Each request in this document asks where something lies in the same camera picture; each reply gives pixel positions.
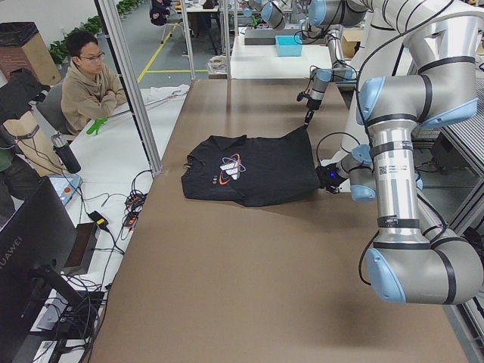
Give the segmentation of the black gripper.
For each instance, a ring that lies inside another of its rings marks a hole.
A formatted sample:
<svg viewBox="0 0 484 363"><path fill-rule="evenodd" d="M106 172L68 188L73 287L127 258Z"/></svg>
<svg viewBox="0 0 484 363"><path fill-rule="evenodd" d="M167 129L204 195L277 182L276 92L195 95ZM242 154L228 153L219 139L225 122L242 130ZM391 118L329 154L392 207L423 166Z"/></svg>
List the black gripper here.
<svg viewBox="0 0 484 363"><path fill-rule="evenodd" d="M337 166L318 166L316 172L320 181L320 188L332 194L338 194L341 184L346 180L339 175L338 171Z"/></svg>
<svg viewBox="0 0 484 363"><path fill-rule="evenodd" d="M312 121L314 111L318 110L321 106L321 99L309 98L307 100L306 106L308 108L308 111L304 118L304 126L308 126L309 123Z"/></svg>

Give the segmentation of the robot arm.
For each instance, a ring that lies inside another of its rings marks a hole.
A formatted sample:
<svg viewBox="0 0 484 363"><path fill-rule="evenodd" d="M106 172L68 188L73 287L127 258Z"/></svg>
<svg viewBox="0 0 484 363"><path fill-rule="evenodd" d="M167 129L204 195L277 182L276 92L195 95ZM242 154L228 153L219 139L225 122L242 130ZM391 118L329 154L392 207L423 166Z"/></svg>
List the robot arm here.
<svg viewBox="0 0 484 363"><path fill-rule="evenodd" d="M411 133L476 114L483 10L462 1L314 1L309 22L350 26L368 11L402 40L417 68L412 75L367 79L356 96L378 208L379 231L365 252L370 284L389 303L464 303L482 286L482 263L417 189Z"/></svg>
<svg viewBox="0 0 484 363"><path fill-rule="evenodd" d="M324 35L324 41L330 55L330 67L311 67L309 83L306 90L300 92L297 100L307 100L307 112L304 124L308 125L316 110L321 106L327 87L332 82L352 83L356 81L358 71L344 59L341 37L343 34L342 25L331 25Z"/></svg>

